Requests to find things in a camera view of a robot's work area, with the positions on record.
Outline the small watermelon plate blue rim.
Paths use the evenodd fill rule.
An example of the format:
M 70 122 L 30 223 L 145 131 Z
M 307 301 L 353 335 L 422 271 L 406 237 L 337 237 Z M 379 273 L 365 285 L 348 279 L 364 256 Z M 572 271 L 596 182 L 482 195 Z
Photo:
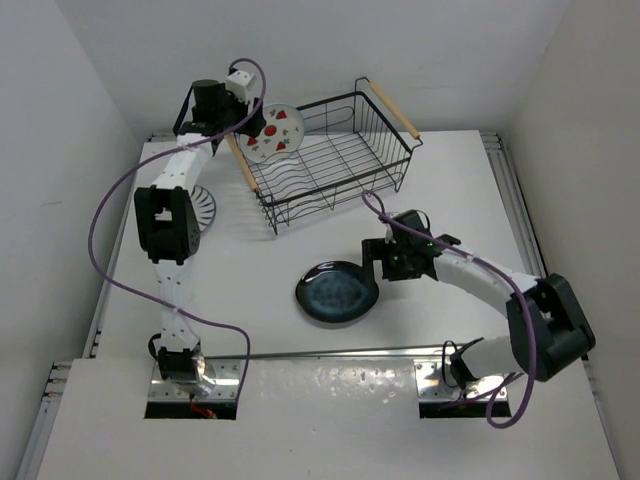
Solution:
M 290 105 L 271 104 L 263 109 L 265 127 L 255 136 L 238 135 L 236 142 L 252 164 L 272 164 L 290 157 L 305 136 L 304 118 Z

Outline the dark blue glazed plate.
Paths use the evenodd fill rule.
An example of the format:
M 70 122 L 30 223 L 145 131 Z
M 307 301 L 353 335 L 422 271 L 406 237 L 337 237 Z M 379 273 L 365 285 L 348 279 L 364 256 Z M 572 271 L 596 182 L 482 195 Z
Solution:
M 379 287 L 372 269 L 337 260 L 308 270 L 297 282 L 294 295 L 306 315 L 338 325 L 366 315 L 379 299 Z

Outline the white plate blue stripes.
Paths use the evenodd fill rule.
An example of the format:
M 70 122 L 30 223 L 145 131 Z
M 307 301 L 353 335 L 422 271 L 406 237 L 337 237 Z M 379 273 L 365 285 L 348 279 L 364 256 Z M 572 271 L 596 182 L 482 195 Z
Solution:
M 211 192 L 200 185 L 195 185 L 191 192 L 191 202 L 197 225 L 201 233 L 211 227 L 215 221 L 217 204 Z

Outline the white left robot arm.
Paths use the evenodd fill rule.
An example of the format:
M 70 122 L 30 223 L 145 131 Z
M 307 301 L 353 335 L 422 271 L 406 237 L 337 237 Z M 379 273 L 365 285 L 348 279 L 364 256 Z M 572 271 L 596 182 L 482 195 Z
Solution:
M 196 185 L 219 142 L 237 123 L 242 133 L 257 135 L 265 126 L 260 113 L 252 114 L 259 100 L 253 94 L 255 76 L 237 70 L 225 81 L 192 83 L 173 127 L 176 146 L 162 173 L 149 187 L 134 193 L 134 207 L 141 248 L 153 264 L 160 299 L 169 305 L 162 315 L 159 346 L 153 351 L 165 380 L 197 385 L 203 382 L 205 362 L 201 340 L 181 312 L 187 302 L 186 278 L 197 253 L 201 235 L 212 223 L 214 212 L 199 214 L 198 195 L 216 208 L 213 196 Z

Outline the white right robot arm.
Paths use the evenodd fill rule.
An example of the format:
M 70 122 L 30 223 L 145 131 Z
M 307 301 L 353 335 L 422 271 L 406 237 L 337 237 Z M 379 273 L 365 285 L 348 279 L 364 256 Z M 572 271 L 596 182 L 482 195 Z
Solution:
M 380 261 L 388 281 L 427 276 L 452 285 L 507 321 L 507 335 L 473 340 L 451 355 L 449 372 L 459 387 L 498 374 L 526 373 L 546 382 L 595 347 L 595 334 L 563 276 L 536 277 L 476 256 L 455 237 L 432 236 L 415 210 L 378 218 L 387 234 L 363 241 L 365 267 Z

